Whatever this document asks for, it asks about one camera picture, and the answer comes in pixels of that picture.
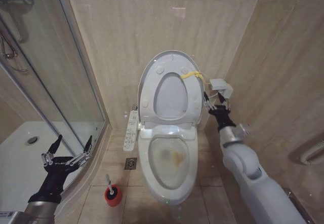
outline white toilet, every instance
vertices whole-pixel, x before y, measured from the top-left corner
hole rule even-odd
[[[138,89],[138,151],[150,192],[160,202],[177,205],[190,194],[198,163],[197,129],[204,84],[185,53],[165,51],[144,70]]]

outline yellow cloth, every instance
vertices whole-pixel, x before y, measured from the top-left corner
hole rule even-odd
[[[184,75],[180,76],[180,78],[185,79],[185,78],[188,78],[190,76],[196,76],[196,77],[200,78],[206,84],[206,81],[204,80],[202,74],[199,71],[189,72],[187,74],[184,74]]]

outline floor drain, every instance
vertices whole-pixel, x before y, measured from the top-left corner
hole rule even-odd
[[[29,140],[27,140],[27,144],[34,144],[38,141],[38,139],[38,136],[31,137]]]
[[[135,170],[136,162],[137,162],[137,157],[126,158],[125,170]]]

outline raised toilet lid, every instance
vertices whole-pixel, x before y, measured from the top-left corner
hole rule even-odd
[[[190,128],[199,122],[204,84],[195,76],[180,78],[197,70],[195,62],[179,51],[162,52],[149,62],[138,89],[139,120],[145,128]]]

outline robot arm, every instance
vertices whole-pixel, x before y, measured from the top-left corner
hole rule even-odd
[[[280,185],[264,171],[255,151],[244,144],[243,137],[249,133],[247,126],[236,126],[220,94],[219,99],[222,105],[214,106],[205,94],[205,106],[219,125],[223,164],[233,173],[255,221],[260,224],[305,224]]]
[[[28,200],[24,212],[0,211],[1,224],[54,224],[54,212],[61,202],[61,193],[67,176],[84,165],[91,157],[92,136],[90,136],[83,153],[76,157],[54,157],[62,135],[42,154],[44,169],[47,176],[39,189]]]

